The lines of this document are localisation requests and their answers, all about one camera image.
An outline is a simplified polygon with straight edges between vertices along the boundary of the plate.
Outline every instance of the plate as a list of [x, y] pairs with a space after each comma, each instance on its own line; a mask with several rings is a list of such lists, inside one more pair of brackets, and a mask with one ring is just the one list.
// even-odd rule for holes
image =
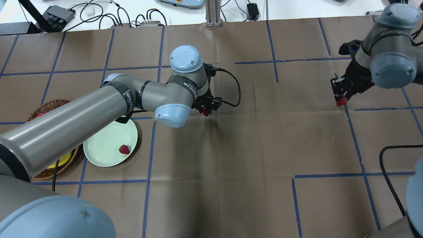
[[[138, 131], [132, 120], [126, 124], [112, 122], [84, 142], [87, 159], [101, 167], [116, 165], [128, 158], [134, 151]], [[121, 154], [121, 145], [129, 147], [129, 154]]]
[[[66, 164], [70, 159], [71, 159], [71, 155], [72, 155], [72, 151], [67, 153], [65, 156], [63, 156], [62, 158], [60, 158], [59, 160], [59, 166], [62, 166], [64, 164]], [[49, 167], [47, 167], [48, 169], [54, 169], [56, 167], [56, 162], [52, 165], [50, 165]]]

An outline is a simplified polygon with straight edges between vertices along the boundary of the black power adapter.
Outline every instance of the black power adapter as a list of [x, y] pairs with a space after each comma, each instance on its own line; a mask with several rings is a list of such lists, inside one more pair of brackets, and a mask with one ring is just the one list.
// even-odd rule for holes
[[258, 7], [257, 3], [247, 4], [248, 20], [256, 21], [258, 20]]

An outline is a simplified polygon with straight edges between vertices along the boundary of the brown basket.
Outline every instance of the brown basket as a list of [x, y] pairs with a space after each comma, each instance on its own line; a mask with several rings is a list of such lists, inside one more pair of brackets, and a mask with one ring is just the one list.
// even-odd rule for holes
[[[61, 107], [67, 103], [71, 102], [71, 100], [68, 99], [55, 99], [50, 102], [46, 102], [45, 104], [38, 107], [28, 118], [27, 122], [29, 122], [32, 119], [35, 119], [39, 114], [41, 113], [47, 113], [49, 111], [52, 111], [58, 107]], [[75, 149], [72, 150], [71, 159], [65, 163], [64, 165], [60, 166], [57, 170], [57, 174], [60, 174], [65, 169], [67, 169], [72, 162], [74, 162], [75, 158], [78, 155], [79, 146], [77, 146]], [[33, 179], [35, 180], [43, 180], [43, 179], [49, 179], [54, 176], [54, 169], [45, 169], [41, 173], [39, 173], [37, 176], [35, 176]]]

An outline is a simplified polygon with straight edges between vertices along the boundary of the strawberry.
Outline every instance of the strawberry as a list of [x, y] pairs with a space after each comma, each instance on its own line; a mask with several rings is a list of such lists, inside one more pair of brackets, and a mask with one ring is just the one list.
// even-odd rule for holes
[[130, 153], [130, 150], [129, 150], [129, 147], [127, 146], [127, 145], [121, 145], [121, 147], [119, 148], [119, 152], [120, 153], [122, 153], [122, 154], [126, 154], [126, 155], [129, 155], [129, 153]]

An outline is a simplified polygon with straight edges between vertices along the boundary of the metal bracket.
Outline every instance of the metal bracket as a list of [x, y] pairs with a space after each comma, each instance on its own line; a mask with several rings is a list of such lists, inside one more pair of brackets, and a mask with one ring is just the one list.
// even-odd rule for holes
[[207, 27], [222, 26], [220, 19], [220, 0], [206, 0]]

